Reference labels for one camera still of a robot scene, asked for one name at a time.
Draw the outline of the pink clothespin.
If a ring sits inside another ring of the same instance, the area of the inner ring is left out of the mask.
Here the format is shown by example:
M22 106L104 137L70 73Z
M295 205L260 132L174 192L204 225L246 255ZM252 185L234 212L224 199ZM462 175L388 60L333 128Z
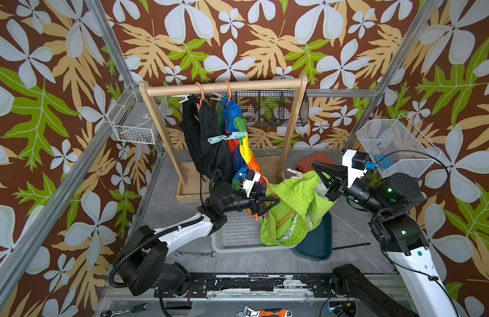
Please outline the pink clothespin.
M287 171L291 174L294 174L294 176L297 178L302 178L302 176L303 176L303 173L298 171L298 170L287 169Z

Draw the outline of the lime green shorts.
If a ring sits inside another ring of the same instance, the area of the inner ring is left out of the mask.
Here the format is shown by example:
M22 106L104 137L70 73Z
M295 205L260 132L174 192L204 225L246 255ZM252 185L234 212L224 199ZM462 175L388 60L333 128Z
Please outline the lime green shorts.
M302 178L293 177L284 181L288 181L295 195L296 214L289 226L275 228L272 223L262 225L260 240L265 246L297 246L319 226L322 218L334 206L334 202L317 192L322 181L314 170L303 174Z

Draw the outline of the orange hanger of green shorts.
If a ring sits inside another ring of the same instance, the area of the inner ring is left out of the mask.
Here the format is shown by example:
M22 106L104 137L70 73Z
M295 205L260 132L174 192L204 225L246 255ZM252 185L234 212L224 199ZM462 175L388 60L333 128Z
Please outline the orange hanger of green shorts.
M294 206L294 193L288 181L283 181L279 184L272 184L264 175L259 183L255 183L250 198L258 198L259 196L275 197L280 199L280 203L273 209L269 210L264 216L257 216L256 212L251 212L245 209L253 218L261 218L262 225L272 223L273 227L280 228L289 226L296 214Z

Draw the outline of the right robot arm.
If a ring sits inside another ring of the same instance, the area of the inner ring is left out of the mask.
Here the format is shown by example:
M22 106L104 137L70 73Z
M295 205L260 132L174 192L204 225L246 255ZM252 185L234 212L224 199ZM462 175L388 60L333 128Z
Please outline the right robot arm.
M408 210L423 200L417 180L396 173L375 185L351 178L347 166L313 162L327 187L326 197L344 196L372 214L371 231L383 254L398 268L420 316L457 316L454 303L434 267L428 239Z

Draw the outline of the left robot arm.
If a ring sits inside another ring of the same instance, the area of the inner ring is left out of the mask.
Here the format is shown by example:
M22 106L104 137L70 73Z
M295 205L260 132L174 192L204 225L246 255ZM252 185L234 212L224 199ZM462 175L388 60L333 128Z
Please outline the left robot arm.
M249 209L265 215L279 203L279 198L258 193L256 186L246 195L235 193L226 182L212 185L209 197L198 206L193 217L165 228L151 229L147 225L138 228L116 256L108 283L115 288L126 287L134 296L153 287L181 295L188 289L191 275L179 263L165 264L167 256L217 232L227 222L229 212Z

